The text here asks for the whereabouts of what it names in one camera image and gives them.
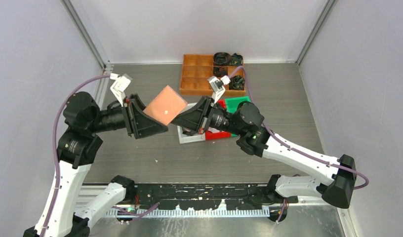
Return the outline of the tan leather card holder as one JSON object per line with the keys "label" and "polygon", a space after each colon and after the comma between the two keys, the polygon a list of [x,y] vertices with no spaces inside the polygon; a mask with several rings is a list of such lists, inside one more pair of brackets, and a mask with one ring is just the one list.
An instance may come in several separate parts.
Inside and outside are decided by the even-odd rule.
{"label": "tan leather card holder", "polygon": [[187,105],[187,101],[167,85],[143,112],[161,124],[169,125]]}

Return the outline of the camouflage rolled tie lower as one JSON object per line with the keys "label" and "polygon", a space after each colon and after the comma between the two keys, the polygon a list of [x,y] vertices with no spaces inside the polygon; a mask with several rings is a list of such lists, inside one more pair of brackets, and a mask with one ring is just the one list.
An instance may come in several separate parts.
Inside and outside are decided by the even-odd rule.
{"label": "camouflage rolled tie lower", "polygon": [[244,90],[245,79],[241,75],[236,75],[230,78],[229,89],[230,90]]}

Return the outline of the dark rolled belt top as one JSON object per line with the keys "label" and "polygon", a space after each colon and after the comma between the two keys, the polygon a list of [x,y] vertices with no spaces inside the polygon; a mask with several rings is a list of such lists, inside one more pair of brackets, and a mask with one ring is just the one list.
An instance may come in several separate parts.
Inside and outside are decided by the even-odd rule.
{"label": "dark rolled belt top", "polygon": [[214,66],[228,66],[231,61],[232,56],[227,52],[217,52],[213,55]]}

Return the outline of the green patterned rolled tie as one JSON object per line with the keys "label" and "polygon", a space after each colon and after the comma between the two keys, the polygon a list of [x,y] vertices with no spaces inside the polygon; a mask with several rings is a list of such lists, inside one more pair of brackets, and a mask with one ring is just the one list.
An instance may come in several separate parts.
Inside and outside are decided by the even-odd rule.
{"label": "green patterned rolled tie", "polygon": [[232,54],[229,66],[238,67],[238,66],[242,66],[242,65],[243,65],[243,56],[238,53]]}

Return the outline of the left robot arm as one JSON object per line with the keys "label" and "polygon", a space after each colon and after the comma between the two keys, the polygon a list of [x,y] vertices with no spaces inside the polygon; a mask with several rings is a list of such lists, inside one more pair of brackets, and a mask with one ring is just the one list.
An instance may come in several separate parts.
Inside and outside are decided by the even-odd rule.
{"label": "left robot arm", "polygon": [[100,132],[126,129],[136,139],[167,131],[167,126],[144,113],[136,94],[100,110],[92,96],[78,92],[69,97],[63,111],[67,130],[56,145],[53,191],[37,224],[26,237],[87,237],[96,222],[114,205],[132,203],[138,197],[133,180],[114,177],[106,189],[79,210],[75,209],[83,181],[103,141]]}

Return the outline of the green plastic bin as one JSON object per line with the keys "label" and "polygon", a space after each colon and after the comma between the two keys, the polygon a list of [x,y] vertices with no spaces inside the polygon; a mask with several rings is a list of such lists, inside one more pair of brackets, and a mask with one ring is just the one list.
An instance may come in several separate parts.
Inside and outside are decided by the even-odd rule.
{"label": "green plastic bin", "polygon": [[242,113],[240,113],[240,108],[244,104],[250,102],[250,98],[248,96],[227,98],[224,101],[226,106],[224,118],[227,120],[230,119],[230,125],[234,125],[233,122],[236,122],[236,125],[241,125],[242,129],[246,129],[247,126],[250,126],[250,123],[245,121]]}

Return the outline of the dark rolled tie middle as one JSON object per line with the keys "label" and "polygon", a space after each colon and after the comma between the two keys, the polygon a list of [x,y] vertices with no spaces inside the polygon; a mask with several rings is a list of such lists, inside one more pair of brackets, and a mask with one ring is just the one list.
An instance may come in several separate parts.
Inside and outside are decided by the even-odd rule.
{"label": "dark rolled tie middle", "polygon": [[215,66],[212,73],[215,77],[221,78],[228,75],[228,68],[225,66]]}

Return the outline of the orange wooden compartment tray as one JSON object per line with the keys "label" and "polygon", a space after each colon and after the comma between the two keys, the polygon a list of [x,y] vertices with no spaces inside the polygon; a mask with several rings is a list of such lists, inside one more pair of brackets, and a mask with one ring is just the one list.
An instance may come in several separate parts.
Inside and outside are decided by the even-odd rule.
{"label": "orange wooden compartment tray", "polygon": [[[212,70],[214,54],[185,54],[181,69],[181,78],[179,91],[182,95],[211,95],[213,93],[208,79],[213,75]],[[228,68],[229,78],[241,75],[246,78],[242,69],[237,70],[234,66],[225,66]],[[245,96],[246,86],[244,90],[230,90],[229,84],[225,86],[224,96],[239,97]]]}

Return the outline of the white plastic bin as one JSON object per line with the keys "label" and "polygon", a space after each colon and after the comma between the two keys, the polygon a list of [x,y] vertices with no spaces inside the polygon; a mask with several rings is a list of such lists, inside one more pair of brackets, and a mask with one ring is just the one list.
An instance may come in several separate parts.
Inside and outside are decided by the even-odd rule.
{"label": "white plastic bin", "polygon": [[[189,116],[185,116],[186,119],[194,123],[191,124],[192,128],[198,128],[200,121],[202,121],[202,113],[203,109],[201,108],[199,110],[194,110],[193,114],[191,113]],[[177,131],[180,144],[202,142],[206,140],[204,133],[198,134],[186,127],[177,126]]]}

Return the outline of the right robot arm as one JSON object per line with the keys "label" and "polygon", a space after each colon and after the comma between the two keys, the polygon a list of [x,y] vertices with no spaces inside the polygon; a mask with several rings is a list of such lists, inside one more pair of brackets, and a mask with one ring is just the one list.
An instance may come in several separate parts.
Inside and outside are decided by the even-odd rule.
{"label": "right robot arm", "polygon": [[299,177],[272,175],[266,189],[271,202],[291,196],[310,196],[322,198],[338,208],[349,208],[358,175],[354,158],[313,152],[268,131],[263,121],[264,117],[252,102],[240,102],[236,111],[230,113],[214,104],[212,98],[203,96],[172,123],[192,133],[214,128],[235,134],[239,136],[236,144],[246,154],[273,159],[306,173]]}

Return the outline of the red plastic bin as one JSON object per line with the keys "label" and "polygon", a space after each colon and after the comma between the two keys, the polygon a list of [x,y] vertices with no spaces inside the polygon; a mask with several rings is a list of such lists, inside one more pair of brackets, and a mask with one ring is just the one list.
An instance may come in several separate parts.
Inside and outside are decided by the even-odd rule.
{"label": "red plastic bin", "polygon": [[205,132],[205,140],[216,140],[216,139],[223,139],[223,138],[230,138],[232,135],[229,132],[218,130],[216,128],[210,127]]}

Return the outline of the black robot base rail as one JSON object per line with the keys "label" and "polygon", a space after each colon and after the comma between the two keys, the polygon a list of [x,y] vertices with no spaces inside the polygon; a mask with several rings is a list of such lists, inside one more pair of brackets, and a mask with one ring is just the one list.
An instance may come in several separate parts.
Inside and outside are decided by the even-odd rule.
{"label": "black robot base rail", "polygon": [[140,218],[266,217],[283,221],[297,196],[274,194],[268,184],[137,184],[112,208],[120,221]]}

